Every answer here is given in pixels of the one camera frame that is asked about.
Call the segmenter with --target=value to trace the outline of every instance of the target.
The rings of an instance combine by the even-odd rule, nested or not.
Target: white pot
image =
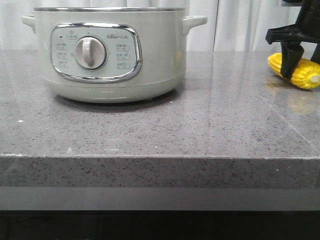
[[[186,35],[207,23],[183,8],[35,8],[43,78],[57,94],[90,103],[153,98],[186,71]]]

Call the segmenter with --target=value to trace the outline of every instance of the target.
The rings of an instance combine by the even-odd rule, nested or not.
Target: chrome trim
[[[35,7],[39,12],[176,12],[182,7]]]
[[[56,72],[58,72],[60,75],[62,75],[65,79],[78,82],[78,83],[84,83],[84,84],[108,84],[108,83],[117,83],[126,81],[129,79],[132,79],[134,76],[136,76],[141,68],[142,68],[142,49],[141,49],[141,43],[140,38],[135,29],[133,29],[129,25],[125,24],[116,24],[116,23],[104,23],[104,22],[79,22],[79,23],[61,23],[54,27],[53,31],[51,32],[51,38],[50,38],[50,48],[52,48],[52,34],[56,29],[60,28],[88,28],[88,27],[95,27],[95,28],[114,28],[114,29],[124,29],[131,33],[134,41],[134,47],[135,47],[135,54],[136,54],[136,62],[133,67],[133,69],[126,74],[122,74],[119,76],[106,76],[106,77],[90,77],[90,76],[73,76],[66,73],[61,72],[55,65],[54,61],[52,59],[52,49],[50,51],[50,58],[51,58],[51,64]]]

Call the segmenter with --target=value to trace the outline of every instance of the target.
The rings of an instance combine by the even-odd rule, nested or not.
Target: control knob
[[[86,69],[97,69],[104,64],[107,57],[105,46],[95,37],[81,38],[74,47],[74,58]]]

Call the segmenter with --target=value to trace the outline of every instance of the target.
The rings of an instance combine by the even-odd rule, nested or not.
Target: yellow corn
[[[268,58],[272,70],[281,75],[282,53],[275,53]],[[314,89],[320,86],[320,65],[302,58],[294,70],[292,78],[289,80],[293,85],[301,89]]]

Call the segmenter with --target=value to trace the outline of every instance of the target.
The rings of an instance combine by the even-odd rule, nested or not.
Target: pot handle
[[[193,27],[206,24],[207,21],[207,16],[185,16],[183,18],[183,36],[188,35],[190,29]]]
[[[32,28],[33,32],[36,33],[36,18],[34,15],[25,15],[21,17],[21,21]]]

